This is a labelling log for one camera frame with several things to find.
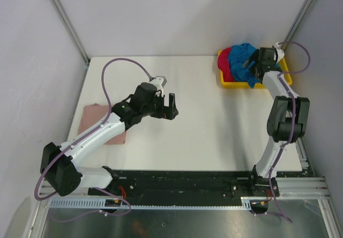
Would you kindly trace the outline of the blue t shirt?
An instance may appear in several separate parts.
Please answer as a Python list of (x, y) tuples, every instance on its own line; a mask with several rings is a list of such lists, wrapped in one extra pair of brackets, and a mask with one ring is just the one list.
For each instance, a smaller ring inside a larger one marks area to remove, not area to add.
[(231, 51), (227, 56), (230, 72), (236, 82), (245, 82), (250, 88), (259, 83), (259, 80), (250, 72), (250, 67), (254, 61), (244, 67), (243, 64), (256, 51), (256, 48), (250, 43), (243, 43), (231, 47)]

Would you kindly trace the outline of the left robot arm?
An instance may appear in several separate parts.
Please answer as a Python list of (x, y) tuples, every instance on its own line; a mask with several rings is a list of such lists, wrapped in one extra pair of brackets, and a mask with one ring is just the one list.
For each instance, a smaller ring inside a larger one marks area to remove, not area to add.
[(78, 188), (100, 188), (107, 195), (114, 194), (118, 181), (109, 167), (81, 167), (81, 162), (110, 139), (140, 123), (143, 117), (173, 120), (178, 110), (173, 93), (169, 94), (169, 104), (164, 104), (166, 82), (164, 77), (157, 76), (141, 83), (134, 94), (111, 106), (107, 115), (76, 138), (59, 146), (47, 144), (40, 172), (55, 193), (66, 196)]

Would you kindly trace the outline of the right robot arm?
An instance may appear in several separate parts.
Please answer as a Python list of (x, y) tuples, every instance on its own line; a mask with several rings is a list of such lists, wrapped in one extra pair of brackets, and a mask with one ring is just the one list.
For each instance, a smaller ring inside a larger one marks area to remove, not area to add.
[(303, 137), (307, 127), (310, 101), (295, 93), (285, 79), (285, 72), (277, 64), (284, 58), (280, 43), (261, 47), (244, 62), (274, 99), (267, 119), (269, 139), (261, 159), (254, 165), (247, 182), (248, 191), (259, 196), (276, 186), (276, 166), (286, 148)]

